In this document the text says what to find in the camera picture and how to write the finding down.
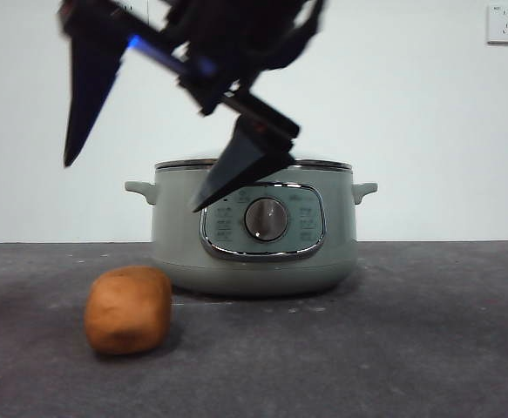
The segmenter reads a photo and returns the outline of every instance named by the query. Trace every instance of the chrome trim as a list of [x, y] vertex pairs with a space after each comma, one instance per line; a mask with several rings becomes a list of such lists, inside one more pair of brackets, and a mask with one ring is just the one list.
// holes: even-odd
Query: chrome trim
[[206, 231], [206, 218], [207, 218], [207, 211], [209, 209], [209, 206], [206, 207], [201, 211], [201, 217], [200, 217], [200, 240], [201, 244], [205, 248], [205, 250], [213, 255], [214, 257], [224, 259], [224, 260], [233, 260], [233, 261], [253, 261], [253, 262], [265, 262], [265, 261], [289, 261], [289, 260], [300, 260], [300, 259], [306, 259], [307, 257], [310, 257], [314, 255], [323, 244], [323, 241], [325, 240], [325, 236], [327, 234], [327, 224], [325, 221], [325, 212], [323, 211], [323, 200], [321, 194], [311, 185], [302, 185], [299, 183], [280, 183], [280, 182], [256, 182], [252, 185], [249, 185], [247, 187], [251, 186], [264, 186], [264, 185], [271, 185], [274, 187], [296, 187], [296, 188], [303, 188], [303, 189], [309, 189], [312, 191], [315, 196], [317, 196], [319, 202], [320, 202], [320, 211], [322, 214], [322, 235], [317, 240], [315, 244], [312, 246], [309, 246], [308, 248], [303, 248], [301, 250], [297, 251], [287, 251], [287, 252], [280, 252], [280, 253], [248, 253], [248, 252], [239, 252], [239, 251], [233, 251], [233, 250], [227, 250], [226, 248], [222, 248], [220, 246], [216, 246], [209, 237], [207, 237], [207, 231]]
[[164, 163], [158, 163], [155, 165], [155, 170], [161, 170], [165, 168], [190, 168], [197, 169], [198, 166], [211, 166], [217, 162], [216, 158], [201, 158], [201, 159], [179, 159], [176, 161], [166, 161]]
[[[155, 165], [156, 171], [167, 170], [201, 170], [209, 169], [217, 163], [216, 158], [202, 159], [181, 159], [176, 161], [166, 161]], [[321, 170], [325, 172], [352, 172], [352, 165], [338, 163], [336, 161], [325, 161], [321, 159], [297, 159], [290, 167], [303, 170]]]

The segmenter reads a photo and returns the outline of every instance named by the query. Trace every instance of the potato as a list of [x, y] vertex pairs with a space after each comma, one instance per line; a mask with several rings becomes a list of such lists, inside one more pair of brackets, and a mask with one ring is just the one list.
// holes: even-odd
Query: potato
[[157, 268], [127, 266], [99, 276], [85, 308], [85, 334], [101, 354], [155, 348], [168, 334], [172, 290]]

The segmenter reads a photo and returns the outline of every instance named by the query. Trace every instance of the cooker lid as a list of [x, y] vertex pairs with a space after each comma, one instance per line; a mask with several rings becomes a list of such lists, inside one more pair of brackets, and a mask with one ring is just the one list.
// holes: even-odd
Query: cooker lid
[[[166, 161], [155, 165], [156, 170], [165, 169], [190, 169], [190, 168], [209, 168], [217, 162], [216, 158], [196, 158], [196, 159], [180, 159], [175, 161]], [[297, 159], [293, 167], [311, 168], [317, 170], [333, 170], [333, 171], [352, 171], [352, 165], [339, 163], [336, 161], [327, 161], [323, 159]]]

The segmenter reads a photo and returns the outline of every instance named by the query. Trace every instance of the rice cooker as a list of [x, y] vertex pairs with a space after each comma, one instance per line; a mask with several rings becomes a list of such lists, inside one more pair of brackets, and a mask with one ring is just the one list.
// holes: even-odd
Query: rice cooker
[[356, 265], [355, 205], [377, 191], [352, 167], [298, 159], [201, 212], [188, 200], [216, 159], [155, 166], [155, 183], [128, 181], [152, 209], [152, 260], [185, 289], [237, 296], [321, 291]]

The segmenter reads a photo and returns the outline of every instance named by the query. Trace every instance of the wall socket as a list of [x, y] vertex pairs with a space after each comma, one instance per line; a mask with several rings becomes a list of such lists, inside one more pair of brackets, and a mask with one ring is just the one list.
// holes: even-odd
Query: wall socket
[[149, 0], [114, 0], [119, 7], [149, 23]]
[[508, 44], [508, 3], [488, 6], [488, 44]]

